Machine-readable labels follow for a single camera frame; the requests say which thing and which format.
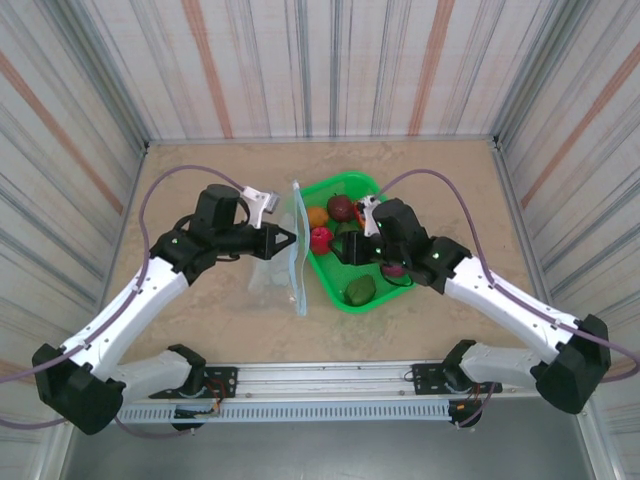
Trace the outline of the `clear blue-zipper zip-top bag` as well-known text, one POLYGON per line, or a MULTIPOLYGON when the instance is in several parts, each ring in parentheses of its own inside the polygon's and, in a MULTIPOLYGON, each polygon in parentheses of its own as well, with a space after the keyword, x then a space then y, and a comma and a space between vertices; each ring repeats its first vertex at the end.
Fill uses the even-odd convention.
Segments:
POLYGON ((297 180, 292 182, 282 208, 276 215, 277 223, 295 234, 296 239, 273 259, 254 261, 248 284, 249 300, 260 309, 286 308, 304 317, 308 313, 304 268, 310 254, 311 226, 297 180))

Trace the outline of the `bright red round fruit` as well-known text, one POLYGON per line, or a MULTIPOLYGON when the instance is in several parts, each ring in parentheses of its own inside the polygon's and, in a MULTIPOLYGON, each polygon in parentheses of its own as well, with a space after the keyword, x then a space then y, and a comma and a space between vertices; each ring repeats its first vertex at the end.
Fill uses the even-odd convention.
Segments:
POLYGON ((310 250, 316 256, 331 252, 330 242, 333 240, 332 231, 326 226, 318 226, 311 230, 310 250))

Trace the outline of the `dark green avocado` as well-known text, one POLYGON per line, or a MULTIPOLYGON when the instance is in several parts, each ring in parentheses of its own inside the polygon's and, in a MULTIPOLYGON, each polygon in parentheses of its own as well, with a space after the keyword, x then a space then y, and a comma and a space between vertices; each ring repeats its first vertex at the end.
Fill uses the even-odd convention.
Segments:
POLYGON ((359 307, 369 303, 376 295, 374 278, 365 275, 351 281, 344 290, 344 300, 349 306, 359 307))

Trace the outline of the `dark red apple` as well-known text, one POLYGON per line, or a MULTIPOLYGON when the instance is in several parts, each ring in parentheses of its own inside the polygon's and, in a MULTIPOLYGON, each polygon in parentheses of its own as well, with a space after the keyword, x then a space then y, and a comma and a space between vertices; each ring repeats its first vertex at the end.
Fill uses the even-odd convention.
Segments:
POLYGON ((338 223, 350 222, 354 217, 351 200, 347 195, 333 195, 327 201, 328 215, 338 223))

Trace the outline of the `green plastic mesh basket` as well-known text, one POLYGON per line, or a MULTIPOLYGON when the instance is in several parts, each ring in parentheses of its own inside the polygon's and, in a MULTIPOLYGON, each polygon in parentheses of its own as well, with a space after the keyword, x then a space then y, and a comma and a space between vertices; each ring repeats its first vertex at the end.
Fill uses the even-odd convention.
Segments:
MULTIPOLYGON (((376 194, 379 190, 380 186, 371 176, 359 171, 347 171, 302 187, 300 193, 307 208, 325 208, 329 199, 334 195, 344 194, 351 201, 356 201, 362 197, 376 194)), ((337 309, 347 313, 366 313, 413 288, 407 275, 399 279, 393 279, 393 284, 389 283, 377 264, 344 265, 333 253, 325 255, 310 253, 308 260, 331 302, 337 309), (365 276, 372 278, 375 286, 375 295, 363 305, 349 305, 344 296, 347 287, 353 281, 365 276)))

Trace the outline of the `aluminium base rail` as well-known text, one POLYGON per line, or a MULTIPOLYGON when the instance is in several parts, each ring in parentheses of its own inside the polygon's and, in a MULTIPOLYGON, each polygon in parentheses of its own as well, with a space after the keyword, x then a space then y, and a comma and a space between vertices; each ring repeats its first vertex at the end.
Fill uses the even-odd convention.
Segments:
MULTIPOLYGON (((406 380, 410 368, 417 363, 438 361, 381 361, 337 363, 246 363, 237 366, 236 400, 313 401, 386 399, 397 396, 416 396, 413 384, 406 380)), ((194 387, 182 387, 175 369, 163 371, 145 360, 119 366, 113 378, 126 384, 124 403, 143 401, 162 390, 184 388, 193 393, 194 387)), ((442 398, 463 398, 471 394, 418 395, 442 398)))

